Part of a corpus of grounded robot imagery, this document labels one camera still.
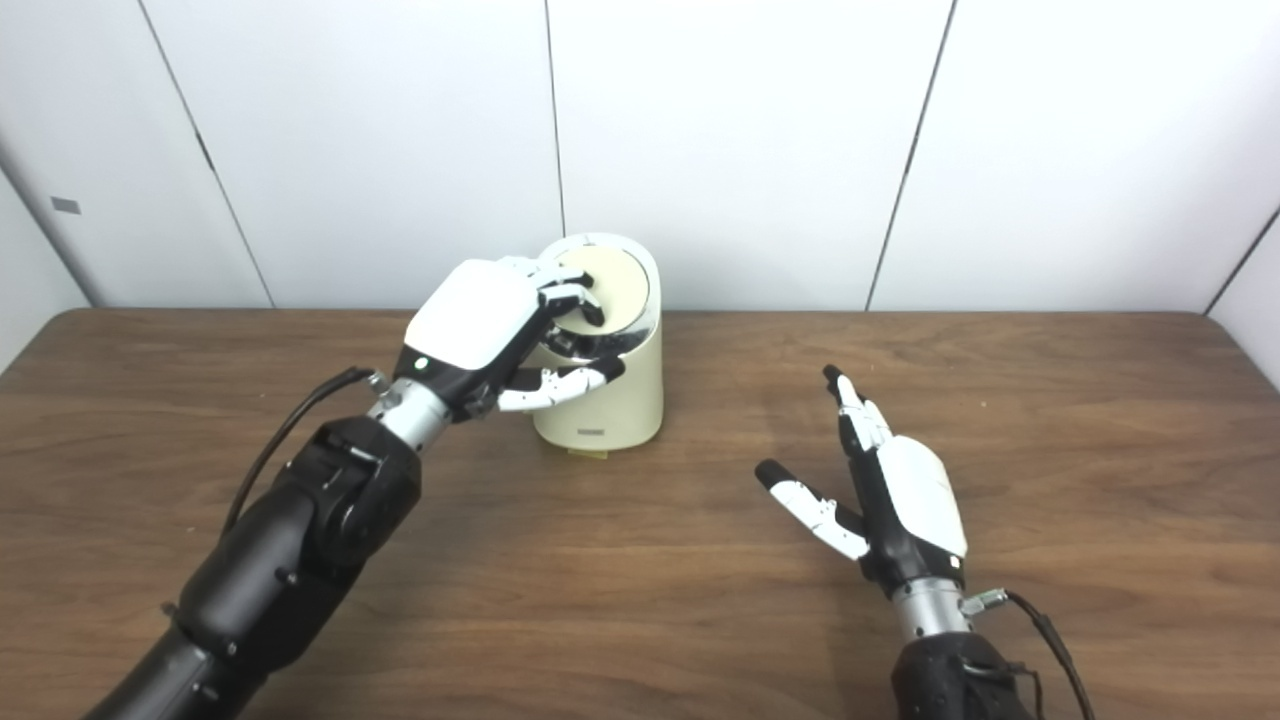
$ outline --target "white robotic hand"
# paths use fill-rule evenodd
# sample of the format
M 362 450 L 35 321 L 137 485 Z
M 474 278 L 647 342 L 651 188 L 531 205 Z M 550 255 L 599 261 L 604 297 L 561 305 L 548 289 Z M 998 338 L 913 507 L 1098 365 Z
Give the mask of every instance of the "white robotic hand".
M 963 584 L 969 546 L 942 461 L 924 445 L 895 436 L 876 404 L 837 368 L 823 373 L 838 405 L 840 441 L 863 514 L 823 498 L 774 460 L 760 462 L 756 477 L 818 538 L 860 561 L 886 594 L 916 578 Z
M 396 378 L 430 389 L 454 423 L 494 406 L 547 407 L 602 387 L 623 373 L 621 359 L 563 370 L 520 369 L 554 318 L 581 310 L 588 323 L 604 324 L 591 284 L 588 273 L 548 260 L 466 260 L 410 322 Z

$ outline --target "black cable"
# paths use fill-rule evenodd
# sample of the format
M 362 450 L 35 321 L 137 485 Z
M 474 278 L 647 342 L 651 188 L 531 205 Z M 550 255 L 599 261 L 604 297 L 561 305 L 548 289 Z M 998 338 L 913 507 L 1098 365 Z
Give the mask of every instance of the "black cable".
M 1030 603 L 1025 597 L 1015 593 L 1006 592 L 1009 600 L 1012 601 L 1018 607 L 1023 609 L 1032 619 L 1032 625 L 1039 630 L 1041 637 L 1048 644 L 1048 648 L 1053 651 L 1053 657 L 1057 659 L 1057 664 L 1062 666 L 1066 671 L 1066 679 L 1071 683 L 1071 691 L 1075 693 L 1075 701 L 1080 703 L 1080 714 L 1084 720 L 1096 720 L 1093 715 L 1093 705 L 1089 703 L 1089 693 L 1084 689 L 1084 680 L 1080 679 L 1080 674 L 1075 670 L 1075 661 L 1071 660 L 1071 653 L 1066 651 L 1066 644 L 1062 643 L 1062 637 L 1057 634 L 1057 629 L 1053 628 L 1053 621 L 1048 619 L 1048 615 L 1042 614 L 1036 610 L 1036 606 Z
M 960 667 L 974 678 L 996 682 L 1018 682 L 1018 675 L 1030 675 L 1036 683 L 1036 720 L 1044 720 L 1044 687 L 1041 684 L 1039 673 L 1029 670 L 1023 662 L 1006 662 L 1000 667 L 983 667 L 974 665 L 968 659 L 960 659 Z
M 316 386 L 316 388 L 311 391 L 311 395 L 294 407 L 293 413 L 289 413 L 289 416 L 284 419 L 284 423 L 280 423 L 280 428 L 275 430 L 271 439 L 266 441 L 266 446 L 262 447 L 262 452 L 257 454 L 257 459 L 253 460 L 252 465 L 250 465 L 248 473 L 244 474 L 244 479 L 241 480 L 241 487 L 236 491 L 236 497 L 232 498 L 232 506 L 227 510 L 227 521 L 223 523 L 223 536 L 232 532 L 232 528 L 236 527 L 236 521 L 239 520 L 241 510 L 244 507 L 244 501 L 248 500 L 248 491 L 253 488 L 253 480 L 256 480 L 259 474 L 262 473 L 262 468 L 266 466 L 268 460 L 270 460 L 271 455 L 274 455 L 276 448 L 280 447 L 284 438 L 289 436 L 293 427 L 302 420 L 302 416 L 315 407 L 315 405 L 321 400 L 349 384 L 358 383 L 374 373 L 375 370 L 369 368 L 347 368 L 346 370 Z

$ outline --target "black fingertip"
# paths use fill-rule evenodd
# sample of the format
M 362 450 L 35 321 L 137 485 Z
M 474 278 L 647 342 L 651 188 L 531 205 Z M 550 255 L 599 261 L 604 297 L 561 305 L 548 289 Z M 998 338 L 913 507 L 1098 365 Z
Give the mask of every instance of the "black fingertip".
M 827 392 L 829 392 L 836 400 L 840 400 L 840 386 L 836 382 L 844 375 L 840 368 L 835 365 L 827 365 L 822 369 L 822 374 L 827 378 Z
M 774 459 L 763 460 L 755 466 L 755 478 L 760 480 L 764 489 L 771 489 L 782 480 L 794 480 L 795 475 Z
M 604 310 L 590 305 L 582 305 L 582 319 L 591 327 L 598 328 L 604 324 Z
M 588 365 L 588 368 L 603 374 L 604 382 L 607 383 L 612 383 L 613 380 L 621 378 L 622 373 L 627 372 L 627 364 L 623 363 L 621 357 L 600 357 Z

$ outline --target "black robotic arm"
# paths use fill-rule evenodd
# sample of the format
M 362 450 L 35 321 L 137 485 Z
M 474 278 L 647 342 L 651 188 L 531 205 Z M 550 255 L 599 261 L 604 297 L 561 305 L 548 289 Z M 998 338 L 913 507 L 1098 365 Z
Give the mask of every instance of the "black robotic arm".
M 522 258 L 467 260 L 415 315 L 388 383 L 353 368 L 285 421 L 237 493 L 218 546 L 166 607 L 169 629 L 87 720 L 227 720 L 324 628 L 365 562 L 421 496 L 422 454 L 453 423 L 494 407 L 566 401 L 625 370 L 605 359 L 563 372 L 518 366 L 581 307 L 603 323 L 581 270 Z M 270 488 L 243 505 L 270 450 L 311 405 L 367 379 L 367 414 L 325 423 Z

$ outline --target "panel seam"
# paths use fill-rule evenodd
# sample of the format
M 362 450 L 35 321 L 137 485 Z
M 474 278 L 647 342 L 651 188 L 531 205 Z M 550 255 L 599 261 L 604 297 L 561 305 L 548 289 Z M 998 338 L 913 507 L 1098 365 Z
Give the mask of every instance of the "panel seam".
M 1258 233 L 1258 237 L 1253 238 L 1253 242 L 1249 245 L 1249 249 L 1244 251 L 1244 255 L 1240 258 L 1240 261 L 1236 263 L 1235 268 L 1231 269 L 1231 274 L 1226 275 L 1226 282 L 1224 282 L 1222 287 L 1217 290 L 1217 295 L 1213 296 L 1213 300 L 1208 301 L 1208 307 L 1206 307 L 1203 313 L 1206 316 L 1208 316 L 1208 314 L 1213 311 L 1213 307 L 1217 305 L 1217 301 L 1222 300 L 1222 296 L 1226 295 L 1226 288 L 1231 287 L 1231 282 L 1235 281 L 1235 275 L 1240 274 L 1240 270 L 1244 269 L 1244 265 L 1249 261 L 1249 258 L 1253 256 L 1253 251 L 1258 249 L 1258 245 L 1262 245 L 1262 238 L 1266 237 L 1267 233 L 1271 231 L 1271 225 L 1275 224 L 1277 217 L 1280 217 L 1280 208 L 1276 208 L 1276 211 L 1271 213 L 1271 218 L 1266 222 L 1266 224 L 1262 225 L 1262 232 Z
M 266 301 L 271 307 L 278 307 L 275 297 L 271 296 L 271 288 L 266 284 L 266 275 L 262 274 L 262 266 L 259 265 L 257 256 L 253 255 L 253 247 L 250 245 L 248 237 L 244 236 L 244 228 L 241 225 L 239 215 L 236 214 L 232 199 L 227 195 L 227 186 L 223 184 L 223 177 L 218 174 L 218 169 L 214 167 L 209 146 L 205 143 L 205 138 L 200 133 L 200 127 L 196 124 L 196 117 L 191 114 L 191 105 L 187 104 L 187 96 L 182 92 L 182 86 L 178 85 L 178 76 L 173 72 L 173 64 L 169 63 L 169 54 L 164 51 L 164 45 L 160 42 L 160 35 L 156 32 L 155 23 L 151 22 L 151 13 L 147 13 L 147 6 L 143 0 L 138 0 L 138 9 L 142 10 L 142 17 L 147 22 L 147 31 L 151 32 L 151 40 L 156 44 L 156 50 L 160 53 L 160 60 L 164 63 L 165 72 L 169 73 L 169 82 L 173 83 L 174 92 L 178 94 L 178 101 L 182 102 L 182 110 L 187 115 L 187 122 L 191 124 L 191 131 L 196 136 L 196 143 L 200 146 L 205 163 L 209 165 L 209 172 L 214 174 L 214 182 L 218 183 L 218 192 L 223 196 L 223 204 L 227 206 L 227 213 L 232 217 L 232 223 L 236 225 L 236 233 L 239 234 L 241 245 L 244 246 L 248 261 L 253 265 L 253 272 L 257 274 L 257 282 L 262 284 L 262 292 L 266 295 Z
M 568 222 L 564 219 L 564 168 L 561 161 L 559 147 L 559 106 L 556 104 L 556 60 L 552 58 L 550 0 L 543 0 L 543 15 L 547 20 L 547 72 L 552 83 L 552 135 L 556 138 L 556 184 L 561 201 L 561 237 L 566 237 L 568 234 Z
M 929 110 L 929 99 L 933 96 L 933 83 L 938 79 L 938 67 L 942 64 L 942 53 L 947 47 L 947 36 L 951 35 L 951 19 L 955 18 L 956 5 L 960 0 L 951 0 L 947 10 L 947 22 L 942 26 L 942 38 L 938 41 L 938 54 L 933 59 L 933 70 L 929 73 L 929 85 L 924 88 L 924 102 L 920 104 L 920 117 L 915 122 L 915 135 L 911 136 L 911 147 L 906 152 L 906 164 L 902 165 L 902 179 L 897 183 L 897 195 L 893 197 L 893 209 L 888 215 L 888 225 L 884 228 L 884 241 L 881 242 L 879 258 L 876 260 L 876 273 L 872 275 L 872 286 L 867 291 L 867 305 L 863 311 L 870 311 L 872 300 L 876 297 L 876 286 L 879 283 L 881 270 L 884 268 L 884 256 L 888 254 L 888 240 L 893 234 L 893 223 L 897 220 L 897 209 L 902 204 L 902 191 L 906 188 L 906 178 L 911 173 L 911 163 L 915 160 L 915 149 L 920 143 L 920 131 L 924 127 L 924 115 Z

